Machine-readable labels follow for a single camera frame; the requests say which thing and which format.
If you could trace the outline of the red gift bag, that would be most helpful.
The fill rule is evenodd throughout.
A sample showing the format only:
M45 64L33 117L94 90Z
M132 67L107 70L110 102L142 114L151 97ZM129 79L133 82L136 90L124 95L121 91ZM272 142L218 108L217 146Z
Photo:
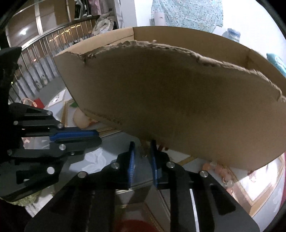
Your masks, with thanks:
M42 103L42 101L39 98L37 98L35 100L31 100L29 98L23 98L21 100L21 103L25 104L25 105L33 106L33 107L36 107L36 108L39 108L39 109L44 109L45 108L44 104Z

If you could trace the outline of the metal stair railing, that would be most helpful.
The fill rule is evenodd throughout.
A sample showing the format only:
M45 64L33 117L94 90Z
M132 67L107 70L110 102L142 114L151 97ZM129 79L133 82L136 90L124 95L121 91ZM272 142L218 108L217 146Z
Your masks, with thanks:
M8 102L40 99L46 105L65 88L54 57L61 51L92 36L98 16L62 24L22 46L18 69L10 84Z

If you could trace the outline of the brown cardboard box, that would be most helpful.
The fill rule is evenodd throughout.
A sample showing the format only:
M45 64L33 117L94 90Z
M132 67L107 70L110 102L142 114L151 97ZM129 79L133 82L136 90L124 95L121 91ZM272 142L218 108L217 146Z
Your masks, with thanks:
M285 152L285 77L248 47L182 27L128 27L54 57L88 117L171 150L256 170Z

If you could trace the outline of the white cylinder fan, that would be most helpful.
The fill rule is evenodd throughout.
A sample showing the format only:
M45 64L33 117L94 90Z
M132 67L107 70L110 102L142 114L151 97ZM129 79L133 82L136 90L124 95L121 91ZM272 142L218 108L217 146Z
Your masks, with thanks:
M163 12L154 13L155 26L166 26L165 14Z

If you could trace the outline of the teal patterned pillow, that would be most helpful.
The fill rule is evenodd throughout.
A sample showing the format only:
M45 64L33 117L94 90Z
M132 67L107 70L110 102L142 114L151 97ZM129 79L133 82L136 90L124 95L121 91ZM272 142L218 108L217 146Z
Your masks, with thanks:
M267 60L272 65L274 65L284 77L286 77L285 64L279 56L277 56L273 53L267 53Z

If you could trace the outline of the blue water jug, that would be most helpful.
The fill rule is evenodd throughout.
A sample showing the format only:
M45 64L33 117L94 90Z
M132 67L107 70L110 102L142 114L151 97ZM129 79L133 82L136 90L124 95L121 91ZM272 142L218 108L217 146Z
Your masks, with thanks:
M234 29L231 29L231 28L228 28L227 31L225 31L222 36L224 38L227 38L227 39L230 39L232 41L235 41L235 42L238 42L240 43L240 32L234 30Z

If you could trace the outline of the teal floral hanging cloth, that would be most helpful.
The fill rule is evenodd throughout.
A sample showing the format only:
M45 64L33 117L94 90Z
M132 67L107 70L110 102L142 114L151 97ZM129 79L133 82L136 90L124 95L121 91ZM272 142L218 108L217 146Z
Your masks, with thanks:
M163 13L169 27L185 27L212 33L223 26L222 1L158 0L152 2L151 16Z

